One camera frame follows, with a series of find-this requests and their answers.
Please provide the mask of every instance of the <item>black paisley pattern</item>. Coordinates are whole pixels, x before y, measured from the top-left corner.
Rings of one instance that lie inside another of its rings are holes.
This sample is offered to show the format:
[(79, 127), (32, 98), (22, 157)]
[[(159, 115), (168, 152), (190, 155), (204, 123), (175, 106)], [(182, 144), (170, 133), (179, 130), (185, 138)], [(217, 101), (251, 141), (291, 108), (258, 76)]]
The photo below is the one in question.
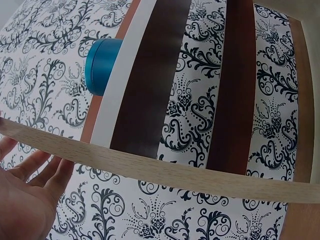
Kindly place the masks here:
[[(84, 79), (86, 56), (96, 40), (115, 37), (130, 4), (26, 0), (0, 33), (1, 116), (79, 140), (92, 98)], [(226, 4), (192, 0), (159, 160), (206, 167), (215, 144)], [(255, 17), (257, 87), (246, 174), (291, 181), (298, 79), (289, 21), (258, 5)], [(33, 151), (19, 144), (0, 167), (11, 169)], [(77, 164), (46, 239), (277, 240), (286, 210), (286, 203), (175, 189)]]

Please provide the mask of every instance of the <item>wooden strip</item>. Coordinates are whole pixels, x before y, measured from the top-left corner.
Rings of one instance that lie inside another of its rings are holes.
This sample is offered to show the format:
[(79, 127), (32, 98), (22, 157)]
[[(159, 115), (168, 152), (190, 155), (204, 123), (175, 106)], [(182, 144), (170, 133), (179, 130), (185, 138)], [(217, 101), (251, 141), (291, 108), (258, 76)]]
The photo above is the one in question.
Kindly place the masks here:
[(255, 27), (252, 0), (227, 1), (222, 70), (207, 169), (246, 174), (257, 81)]
[[(132, 18), (135, 15), (135, 12), (140, 4), (141, 0), (133, 0), (130, 8), (128, 9), (121, 26), (118, 30), (118, 32), (115, 35), (116, 39), (124, 39), (126, 36), (126, 33), (128, 31), (128, 28), (130, 26), (130, 23), (132, 21)], [(102, 102), (102, 96), (96, 96), (94, 95), (91, 100), (91, 104), (85, 119), (84, 127), (81, 134), (81, 142), (90, 143), (92, 132), (95, 127), (95, 123), (97, 120), (99, 108)]]
[(3, 118), (0, 118), (0, 133), (52, 155), (149, 183), (232, 198), (320, 203), (319, 184), (263, 179), (155, 160), (61, 137)]
[(126, 85), (111, 149), (157, 157), (190, 5), (191, 0), (156, 2)]
[[(293, 181), (309, 183), (314, 157), (315, 108), (311, 68), (301, 22), (289, 17), (298, 79), (298, 142)], [(289, 203), (281, 240), (317, 239), (320, 205)]]

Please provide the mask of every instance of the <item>finger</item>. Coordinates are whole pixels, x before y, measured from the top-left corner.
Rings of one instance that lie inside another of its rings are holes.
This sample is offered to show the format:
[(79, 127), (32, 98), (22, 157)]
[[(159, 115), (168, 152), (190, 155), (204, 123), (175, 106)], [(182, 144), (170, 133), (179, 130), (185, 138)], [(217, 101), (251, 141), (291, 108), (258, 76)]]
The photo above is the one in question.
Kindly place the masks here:
[(56, 205), (65, 192), (69, 180), (72, 176), (75, 163), (69, 160), (62, 159), (56, 173), (50, 178), (44, 188), (47, 189), (53, 198)]
[(47, 181), (52, 178), (53, 175), (55, 175), (58, 166), (61, 162), (61, 157), (55, 156), (48, 165), (42, 170), (42, 172), (39, 173), (38, 176), (36, 176), (34, 179), (32, 179), (30, 182), (28, 182), (31, 186), (37, 186), (43, 188)]
[(0, 161), (4, 159), (4, 157), (12, 151), (17, 145), (17, 141), (13, 140), (7, 136), (4, 136), (0, 140)]
[(33, 174), (49, 159), (50, 156), (51, 155), (49, 153), (37, 150), (28, 156), (23, 162), (8, 170), (8, 172), (22, 181), (26, 181), (31, 174)]

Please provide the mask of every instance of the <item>white strip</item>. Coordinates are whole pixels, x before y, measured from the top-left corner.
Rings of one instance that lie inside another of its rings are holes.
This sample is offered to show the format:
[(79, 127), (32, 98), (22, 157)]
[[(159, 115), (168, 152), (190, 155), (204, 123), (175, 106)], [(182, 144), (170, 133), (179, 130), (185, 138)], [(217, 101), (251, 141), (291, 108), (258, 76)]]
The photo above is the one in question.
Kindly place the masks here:
[(116, 58), (94, 125), (91, 143), (110, 147), (136, 55), (157, 0), (141, 0)]

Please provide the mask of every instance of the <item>teal container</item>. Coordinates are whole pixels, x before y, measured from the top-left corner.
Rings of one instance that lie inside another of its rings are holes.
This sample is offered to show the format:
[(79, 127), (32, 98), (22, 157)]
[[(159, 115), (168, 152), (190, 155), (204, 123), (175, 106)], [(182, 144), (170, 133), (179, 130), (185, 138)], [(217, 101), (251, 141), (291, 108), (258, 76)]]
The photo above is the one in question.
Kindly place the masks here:
[(93, 95), (104, 95), (122, 42), (121, 39), (103, 38), (92, 45), (85, 61), (84, 78)]

